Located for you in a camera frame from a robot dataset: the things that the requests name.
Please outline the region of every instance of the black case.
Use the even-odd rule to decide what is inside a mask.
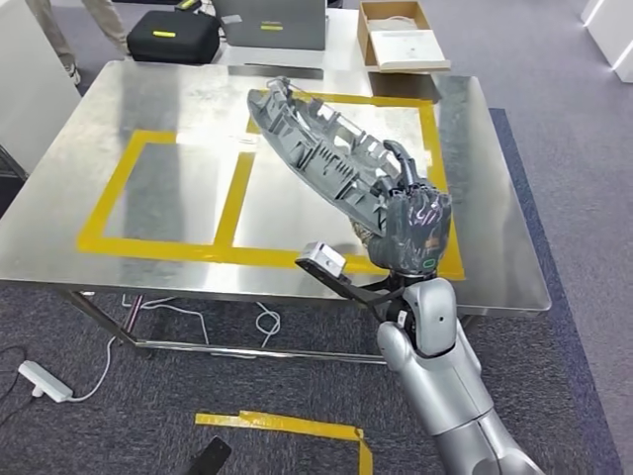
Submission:
[[[136,61],[205,64],[220,46],[220,23],[210,15],[147,12],[128,35]]]

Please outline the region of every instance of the stainless steel table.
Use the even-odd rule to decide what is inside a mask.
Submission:
[[[481,87],[448,75],[109,63],[0,221],[0,280],[70,292],[142,346],[76,291],[336,300],[293,267],[315,240],[349,254],[358,283],[380,278],[346,217],[249,123],[248,89],[297,73],[296,85],[400,140],[423,158],[421,172],[428,163],[429,176],[448,183],[456,232],[441,272],[453,281],[460,313],[549,308]]]

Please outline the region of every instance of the cardboard box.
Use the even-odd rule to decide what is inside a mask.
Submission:
[[[387,20],[392,17],[406,17],[413,19],[417,26],[418,30],[429,30],[432,29],[426,20],[426,17],[423,12],[422,7],[416,1],[404,1],[404,2],[361,2],[361,7],[358,13],[358,29],[358,38],[358,44],[361,46],[361,52],[365,60],[367,66],[374,66],[378,70],[383,71],[379,67],[376,61],[376,56],[374,51],[374,46],[372,43],[371,35],[370,33],[370,20]],[[417,64],[414,67],[400,69],[400,70],[389,70],[389,72],[429,72],[429,71],[442,71],[450,70],[450,62],[437,62],[429,61],[427,64]]]

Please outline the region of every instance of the robotic hand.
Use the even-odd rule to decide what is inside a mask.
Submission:
[[[318,99],[299,99],[287,78],[269,88],[248,93],[262,134],[296,174],[349,216],[370,259],[389,276],[355,286],[343,273],[345,258],[323,242],[309,244],[297,265],[380,322],[381,353],[448,473],[542,473],[496,415],[457,318],[455,291],[437,275],[450,230],[450,196],[419,178],[400,143],[379,142]]]

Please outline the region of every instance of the trousers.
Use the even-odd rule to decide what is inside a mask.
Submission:
[[[81,0],[81,2],[106,38],[119,51],[129,54],[127,35],[121,23],[121,18],[116,13],[111,0]],[[26,0],[26,3],[64,67],[69,69],[75,63],[75,53],[68,45],[53,16],[51,0]]]

